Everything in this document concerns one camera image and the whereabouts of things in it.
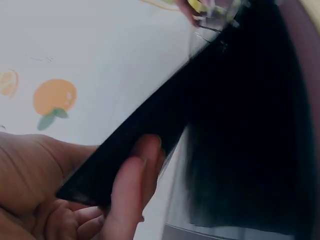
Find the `orange illustration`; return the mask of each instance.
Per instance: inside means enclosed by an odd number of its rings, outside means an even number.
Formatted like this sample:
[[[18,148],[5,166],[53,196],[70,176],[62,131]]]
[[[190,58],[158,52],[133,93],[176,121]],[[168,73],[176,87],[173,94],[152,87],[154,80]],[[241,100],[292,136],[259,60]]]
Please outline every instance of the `orange illustration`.
[[[19,83],[19,76],[13,69],[0,72],[0,94],[12,98],[16,93]]]
[[[38,130],[49,127],[56,117],[68,118],[67,111],[75,104],[77,89],[63,79],[51,79],[42,83],[33,94],[33,107],[42,115]]]

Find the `fruit print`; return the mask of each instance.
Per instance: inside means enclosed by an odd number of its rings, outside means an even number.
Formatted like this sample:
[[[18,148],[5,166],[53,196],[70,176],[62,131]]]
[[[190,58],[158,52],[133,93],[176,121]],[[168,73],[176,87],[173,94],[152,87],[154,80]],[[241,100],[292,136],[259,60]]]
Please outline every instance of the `fruit print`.
[[[67,111],[77,99],[77,89],[64,79],[51,79],[42,83],[33,94],[34,110],[42,115],[37,129],[47,129],[56,118],[68,118]]]
[[[16,93],[19,83],[19,76],[13,69],[0,72],[0,94],[12,98]]]

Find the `green leaf illustration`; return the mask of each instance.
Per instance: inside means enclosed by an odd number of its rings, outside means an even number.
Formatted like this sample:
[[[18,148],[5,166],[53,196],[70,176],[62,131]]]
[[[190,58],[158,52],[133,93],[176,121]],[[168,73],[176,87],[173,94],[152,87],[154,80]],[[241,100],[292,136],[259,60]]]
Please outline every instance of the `green leaf illustration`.
[[[52,113],[61,119],[67,119],[69,117],[68,113],[62,108],[55,108]]]
[[[54,122],[55,118],[56,118],[56,116],[52,113],[49,113],[49,114],[43,116],[40,119],[36,128],[38,129],[38,131],[46,130]]]

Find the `hair extension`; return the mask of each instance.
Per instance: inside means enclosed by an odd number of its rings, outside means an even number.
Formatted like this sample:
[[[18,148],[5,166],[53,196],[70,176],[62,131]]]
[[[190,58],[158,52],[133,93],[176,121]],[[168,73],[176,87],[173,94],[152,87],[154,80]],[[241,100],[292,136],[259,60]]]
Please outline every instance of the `hair extension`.
[[[252,0],[238,20],[240,27],[227,26],[134,111],[57,197],[108,206],[117,171],[141,135],[161,137],[166,166],[187,129],[192,225],[310,239],[316,173],[300,66],[273,1]]]

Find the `white surface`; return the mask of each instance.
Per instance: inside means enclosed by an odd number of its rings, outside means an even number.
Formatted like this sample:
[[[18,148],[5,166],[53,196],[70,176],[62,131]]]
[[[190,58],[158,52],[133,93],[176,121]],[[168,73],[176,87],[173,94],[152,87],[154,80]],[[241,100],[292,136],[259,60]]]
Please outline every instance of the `white surface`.
[[[76,87],[76,103],[69,119],[41,133],[100,144],[188,57],[185,17],[139,0],[2,0],[0,9],[0,69],[19,74],[16,94],[0,96],[0,125],[9,133],[38,133],[34,91],[62,78]],[[174,160],[170,165],[137,240],[161,238]]]

